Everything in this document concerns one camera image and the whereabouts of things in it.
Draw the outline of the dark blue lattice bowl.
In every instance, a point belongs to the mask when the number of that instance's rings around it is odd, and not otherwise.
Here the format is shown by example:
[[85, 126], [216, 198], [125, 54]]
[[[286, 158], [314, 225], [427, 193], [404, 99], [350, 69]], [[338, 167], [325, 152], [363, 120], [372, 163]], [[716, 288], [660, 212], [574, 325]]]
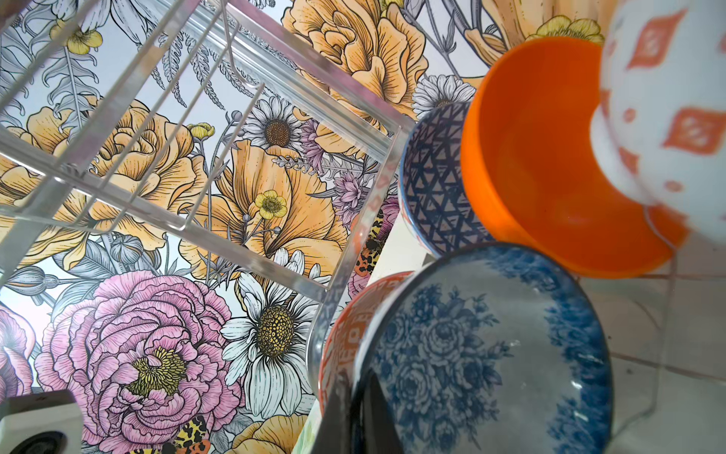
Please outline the dark blue lattice bowl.
[[468, 201], [461, 141], [469, 102], [427, 113], [413, 128], [398, 167], [398, 200], [406, 227], [433, 257], [492, 242]]

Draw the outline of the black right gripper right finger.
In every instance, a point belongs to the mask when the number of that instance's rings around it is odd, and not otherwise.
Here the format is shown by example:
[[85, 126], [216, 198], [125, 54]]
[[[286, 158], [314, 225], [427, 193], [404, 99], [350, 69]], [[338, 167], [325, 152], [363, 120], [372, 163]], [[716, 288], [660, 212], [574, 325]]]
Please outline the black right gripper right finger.
[[378, 376], [370, 373], [361, 402], [362, 449], [366, 454], [404, 454]]

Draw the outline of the blue floral white bowl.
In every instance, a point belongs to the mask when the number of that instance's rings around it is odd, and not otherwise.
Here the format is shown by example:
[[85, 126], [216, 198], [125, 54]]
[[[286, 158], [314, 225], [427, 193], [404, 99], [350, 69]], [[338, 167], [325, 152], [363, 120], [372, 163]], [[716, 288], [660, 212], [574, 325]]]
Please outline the blue floral white bowl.
[[602, 453], [613, 373], [576, 279], [531, 248], [469, 246], [385, 300], [355, 358], [406, 453]]

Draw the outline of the plain orange bowl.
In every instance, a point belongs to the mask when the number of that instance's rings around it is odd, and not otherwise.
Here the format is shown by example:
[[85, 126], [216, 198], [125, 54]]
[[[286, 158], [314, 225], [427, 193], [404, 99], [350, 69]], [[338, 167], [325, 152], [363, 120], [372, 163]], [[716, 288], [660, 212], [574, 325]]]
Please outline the plain orange bowl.
[[570, 272], [621, 279], [674, 257], [688, 232], [602, 174], [590, 143], [599, 45], [535, 39], [483, 77], [465, 119], [461, 169], [476, 216], [497, 240], [531, 247]]

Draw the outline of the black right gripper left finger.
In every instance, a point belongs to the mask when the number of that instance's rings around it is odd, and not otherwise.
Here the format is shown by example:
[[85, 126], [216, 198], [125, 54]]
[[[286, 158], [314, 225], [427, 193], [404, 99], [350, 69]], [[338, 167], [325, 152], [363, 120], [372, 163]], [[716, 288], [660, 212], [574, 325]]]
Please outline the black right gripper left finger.
[[339, 373], [323, 412], [311, 454], [349, 454], [351, 427], [351, 386], [348, 376]]

